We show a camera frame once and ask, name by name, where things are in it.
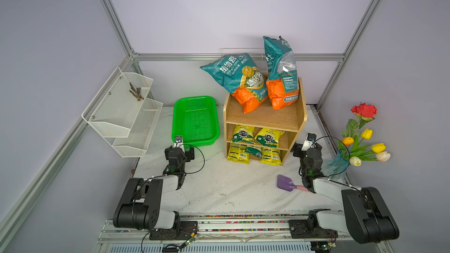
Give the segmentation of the yellow green fertilizer packet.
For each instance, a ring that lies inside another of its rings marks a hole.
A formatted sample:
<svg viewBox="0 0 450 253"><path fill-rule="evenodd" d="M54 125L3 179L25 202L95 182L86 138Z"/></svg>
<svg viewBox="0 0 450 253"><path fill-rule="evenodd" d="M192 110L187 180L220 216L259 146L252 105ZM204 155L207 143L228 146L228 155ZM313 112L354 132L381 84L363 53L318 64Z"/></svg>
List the yellow green fertilizer packet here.
<svg viewBox="0 0 450 253"><path fill-rule="evenodd" d="M262 164L273 166L281 165L280 150L274 148L263 148L260 162Z"/></svg>
<svg viewBox="0 0 450 253"><path fill-rule="evenodd" d="M263 146L270 148L278 148L280 138L284 134L281 130L272 130L269 128L262 128L255 136L255 141Z"/></svg>
<svg viewBox="0 0 450 253"><path fill-rule="evenodd" d="M255 127L248 125L236 125L233 131L233 143L255 144L254 140Z"/></svg>
<svg viewBox="0 0 450 253"><path fill-rule="evenodd" d="M247 145L231 143L227 160L249 165L250 153L247 152Z"/></svg>

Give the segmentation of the teal orange soil bag back-facing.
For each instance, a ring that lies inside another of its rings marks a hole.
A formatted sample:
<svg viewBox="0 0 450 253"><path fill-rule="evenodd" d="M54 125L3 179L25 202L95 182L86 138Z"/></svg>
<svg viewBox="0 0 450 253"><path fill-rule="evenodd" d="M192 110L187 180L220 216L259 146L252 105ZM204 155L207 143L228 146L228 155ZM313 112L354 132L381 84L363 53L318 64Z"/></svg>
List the teal orange soil bag back-facing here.
<svg viewBox="0 0 450 253"><path fill-rule="evenodd" d="M282 37L274 39L265 36L263 39L268 66L268 96L272 108L280 110L294 104L300 93L295 55Z"/></svg>

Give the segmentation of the teal orange soil bag front-facing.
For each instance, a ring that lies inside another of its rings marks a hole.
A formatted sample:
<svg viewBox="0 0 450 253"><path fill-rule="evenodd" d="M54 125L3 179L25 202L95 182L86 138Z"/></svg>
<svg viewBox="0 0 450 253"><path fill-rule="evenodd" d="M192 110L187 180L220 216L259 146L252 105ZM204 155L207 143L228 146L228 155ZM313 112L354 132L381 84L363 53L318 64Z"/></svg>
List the teal orange soil bag front-facing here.
<svg viewBox="0 0 450 253"><path fill-rule="evenodd" d="M223 56L200 69L226 89L243 106L245 114L268 98L266 78L248 53Z"/></svg>

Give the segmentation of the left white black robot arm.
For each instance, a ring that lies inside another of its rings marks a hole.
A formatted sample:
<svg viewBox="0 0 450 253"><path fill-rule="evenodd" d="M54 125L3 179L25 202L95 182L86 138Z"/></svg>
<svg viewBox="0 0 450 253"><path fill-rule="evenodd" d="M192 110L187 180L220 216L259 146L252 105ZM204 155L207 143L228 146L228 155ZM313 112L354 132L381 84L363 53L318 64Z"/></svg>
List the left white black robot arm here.
<svg viewBox="0 0 450 253"><path fill-rule="evenodd" d="M182 187L187 175L185 165L195 158L194 147L170 146L165 149L165 158L168 164L162 175L129 179L112 218L114 227L179 234L180 215L164 210L162 197Z"/></svg>

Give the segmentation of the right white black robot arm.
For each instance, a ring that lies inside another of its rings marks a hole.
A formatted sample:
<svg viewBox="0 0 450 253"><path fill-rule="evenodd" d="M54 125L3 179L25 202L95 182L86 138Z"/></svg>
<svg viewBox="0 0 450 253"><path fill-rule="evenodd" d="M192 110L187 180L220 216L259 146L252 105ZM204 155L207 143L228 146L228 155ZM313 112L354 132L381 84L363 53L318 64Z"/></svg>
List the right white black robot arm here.
<svg viewBox="0 0 450 253"><path fill-rule="evenodd" d="M328 197L343 206L342 212L311 210L301 227L292 226L296 235L349 234L359 244L395 240L400 229L380 192L374 187L354 187L334 181L321 172L322 146L295 144L293 155L300 159L302 190Z"/></svg>

